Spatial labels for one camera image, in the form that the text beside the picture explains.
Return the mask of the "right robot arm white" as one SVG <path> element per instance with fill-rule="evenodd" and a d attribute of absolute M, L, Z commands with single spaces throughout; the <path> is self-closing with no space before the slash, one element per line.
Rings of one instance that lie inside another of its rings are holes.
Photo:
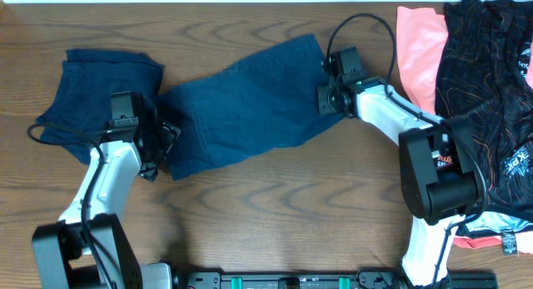
<path fill-rule="evenodd" d="M 457 230 L 486 209 L 486 183 L 462 121 L 422 111 L 381 77 L 316 89 L 319 114 L 369 123 L 399 147 L 401 193 L 413 216 L 397 288 L 447 288 L 446 262 Z"/>

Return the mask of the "navy blue shorts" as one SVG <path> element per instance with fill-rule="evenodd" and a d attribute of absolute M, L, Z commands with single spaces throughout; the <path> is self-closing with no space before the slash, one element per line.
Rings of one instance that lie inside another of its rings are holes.
<path fill-rule="evenodd" d="M 167 154 L 172 179 L 298 147 L 337 124 L 340 115 L 316 109 L 316 88 L 328 81 L 323 58 L 307 34 L 155 97 L 160 115 L 181 131 Z"/>

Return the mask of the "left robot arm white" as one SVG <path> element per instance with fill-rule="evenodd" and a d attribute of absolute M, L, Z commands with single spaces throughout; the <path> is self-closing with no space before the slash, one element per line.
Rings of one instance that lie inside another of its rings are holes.
<path fill-rule="evenodd" d="M 133 181 L 152 181 L 179 131 L 157 110 L 119 107 L 91 136 L 54 122 L 27 130 L 55 129 L 86 143 L 90 164 L 72 203 L 54 223 L 32 235 L 32 251 L 44 288 L 173 288 L 170 264 L 141 264 L 122 227 Z"/>

